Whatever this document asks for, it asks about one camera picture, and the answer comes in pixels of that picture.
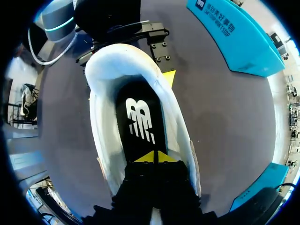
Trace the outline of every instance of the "black frame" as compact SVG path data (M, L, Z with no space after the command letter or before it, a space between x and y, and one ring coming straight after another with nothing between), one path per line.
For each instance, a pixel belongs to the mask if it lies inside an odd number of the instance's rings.
M1 21L2 31L2 63L1 63L1 85L4 83L4 74L10 59L13 57L15 48L22 39L22 34L26 32L33 19L33 15L48 1L31 0L31 1L6 1L2 5ZM264 0L267 6L278 16L284 27L287 29L296 45L300 45L300 20L298 16L298 8L290 2L283 4L282 1ZM3 131L0 131L1 155L0 166L2 171L3 193L2 205L4 208L3 224L20 224L29 222L30 224L42 224L40 218L34 213L26 199L22 196L21 189L17 186L15 174L12 170L11 163L6 151L6 140ZM299 183L297 189L294 190L289 200L282 207L280 212L273 218L269 224L279 224L283 222L298 221L298 208L300 200Z

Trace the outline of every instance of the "yellow triangle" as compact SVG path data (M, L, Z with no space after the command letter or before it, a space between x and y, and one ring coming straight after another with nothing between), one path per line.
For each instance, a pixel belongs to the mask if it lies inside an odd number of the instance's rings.
M163 73L165 79L167 79L167 81L171 87L173 85L175 73L176 73L176 70Z
M142 156L141 158L137 159L135 162L136 163L143 163L143 162L148 162L148 163L153 163L153 158L154 158L154 151L149 152L148 154Z
M158 151L158 162L159 163L163 163L163 162L177 162L175 159L173 159L172 157L164 154L163 152L161 151Z

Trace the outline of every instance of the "dark gray floor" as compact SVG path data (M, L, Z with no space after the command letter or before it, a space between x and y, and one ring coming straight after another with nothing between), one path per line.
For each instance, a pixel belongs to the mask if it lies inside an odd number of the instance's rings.
M141 15L171 32L173 90L200 166L202 207L222 215L272 161L276 127L268 81L229 71L185 1L143 0ZM72 54L45 73L39 129L51 179L65 203L85 216L94 204L109 207L110 196L96 161L85 78Z

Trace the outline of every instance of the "shoe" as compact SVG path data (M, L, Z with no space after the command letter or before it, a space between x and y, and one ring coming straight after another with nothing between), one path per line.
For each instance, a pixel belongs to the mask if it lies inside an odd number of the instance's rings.
M127 164L158 163L162 154L187 166L200 197L194 147L176 97L150 56L131 45L110 45L91 57L85 75L98 160L112 195L122 185Z

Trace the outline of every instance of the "black machine part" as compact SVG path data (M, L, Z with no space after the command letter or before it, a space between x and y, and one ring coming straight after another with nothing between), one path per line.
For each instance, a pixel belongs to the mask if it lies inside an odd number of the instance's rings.
M147 39L147 44L150 46L152 59L156 62L162 73L173 71L172 57L167 48L165 37L169 35L169 31L162 23L138 22L128 24L122 27L117 27L108 31L105 34L106 41L94 41L91 50L80 56L76 63L85 66L91 56L102 47L116 44L130 44L142 38Z
M279 207L283 196L274 188L265 187L246 203L221 216L220 224L263 225Z
M104 42L109 29L140 22L141 0L79 0L75 23L93 39Z

